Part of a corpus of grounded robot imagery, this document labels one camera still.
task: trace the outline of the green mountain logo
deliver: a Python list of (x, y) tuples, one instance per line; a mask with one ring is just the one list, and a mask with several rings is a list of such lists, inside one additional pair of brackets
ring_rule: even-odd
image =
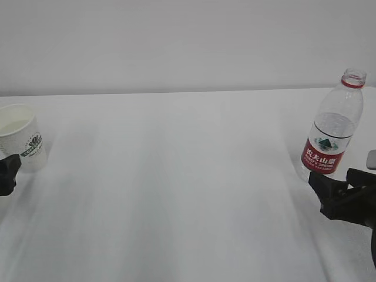
[(318, 147), (320, 147), (320, 149), (324, 152), (338, 150), (337, 144), (335, 144), (335, 142), (330, 143), (328, 138), (315, 138), (315, 143), (318, 144)]

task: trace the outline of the gray object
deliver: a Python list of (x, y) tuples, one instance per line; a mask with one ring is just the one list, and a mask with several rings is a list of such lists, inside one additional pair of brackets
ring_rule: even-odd
[(368, 153), (367, 169), (376, 170), (376, 150), (372, 150)]

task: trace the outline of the bottle neck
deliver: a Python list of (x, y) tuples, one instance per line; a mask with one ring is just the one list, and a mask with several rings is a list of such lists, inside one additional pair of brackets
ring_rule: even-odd
[(356, 79), (353, 78), (346, 78), (345, 76), (342, 77), (341, 83), (349, 88), (353, 89), (361, 89), (364, 87), (364, 84), (358, 83)]

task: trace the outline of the green cup logo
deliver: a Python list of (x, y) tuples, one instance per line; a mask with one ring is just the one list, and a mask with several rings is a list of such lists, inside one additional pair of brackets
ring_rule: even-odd
[(22, 157), (38, 155), (42, 148), (42, 136), (39, 132), (33, 134), (25, 145), (25, 151), (21, 153)]

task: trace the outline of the plastic water bottle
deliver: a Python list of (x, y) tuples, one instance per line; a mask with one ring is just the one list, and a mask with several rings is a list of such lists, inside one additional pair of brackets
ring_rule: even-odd
[(311, 170), (332, 174), (353, 136), (363, 112), (366, 73), (347, 69), (341, 83), (321, 102), (301, 155), (299, 176), (308, 181)]

